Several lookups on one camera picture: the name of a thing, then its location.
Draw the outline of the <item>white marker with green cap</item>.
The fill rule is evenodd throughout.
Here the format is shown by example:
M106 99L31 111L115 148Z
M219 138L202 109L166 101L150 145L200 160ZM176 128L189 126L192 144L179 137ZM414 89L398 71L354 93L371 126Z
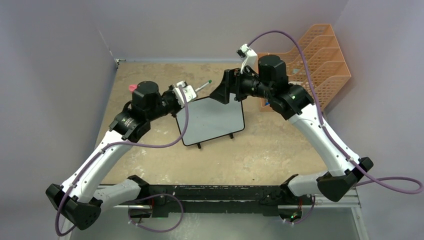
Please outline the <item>white marker with green cap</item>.
M195 92L198 93L201 90L203 90L204 88L206 88L208 85L210 85L212 83L212 80L209 79L207 82L205 82L204 84L202 84L201 86L199 86L198 88L195 89Z

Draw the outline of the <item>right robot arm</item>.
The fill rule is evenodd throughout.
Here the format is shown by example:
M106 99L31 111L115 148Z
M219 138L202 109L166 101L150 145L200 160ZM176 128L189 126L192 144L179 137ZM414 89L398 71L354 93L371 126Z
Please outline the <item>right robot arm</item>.
M286 63L277 55L258 60L258 72L251 67L226 69L221 83L209 97L221 104L247 97L263 98L286 121L296 127L314 147L327 170L316 174L291 176L282 184L280 196L288 204L303 195L320 194L338 202L368 172L374 163L361 157L340 139L319 116L312 96L301 85L289 83Z

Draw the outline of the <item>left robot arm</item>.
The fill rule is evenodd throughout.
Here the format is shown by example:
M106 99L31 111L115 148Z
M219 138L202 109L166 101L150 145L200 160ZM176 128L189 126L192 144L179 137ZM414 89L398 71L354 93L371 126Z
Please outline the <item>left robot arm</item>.
M153 81L143 81L131 92L132 99L115 116L103 139L78 168L61 184L52 184L46 195L56 209L54 228L60 237L65 233L60 218L72 223L73 229L89 228L101 213L128 201L138 205L149 199L149 185L138 176L98 190L99 185L115 164L133 147L141 147L140 139L151 129L151 123L179 111L188 111L196 91L185 81L159 93Z

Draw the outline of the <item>white whiteboard with black frame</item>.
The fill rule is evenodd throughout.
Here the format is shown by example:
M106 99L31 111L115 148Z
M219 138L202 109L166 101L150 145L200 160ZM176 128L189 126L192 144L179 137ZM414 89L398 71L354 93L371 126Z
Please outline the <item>white whiteboard with black frame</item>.
M186 147L228 136L245 129L244 106L241 101L219 103L210 97L199 98L188 104L188 126L182 144Z

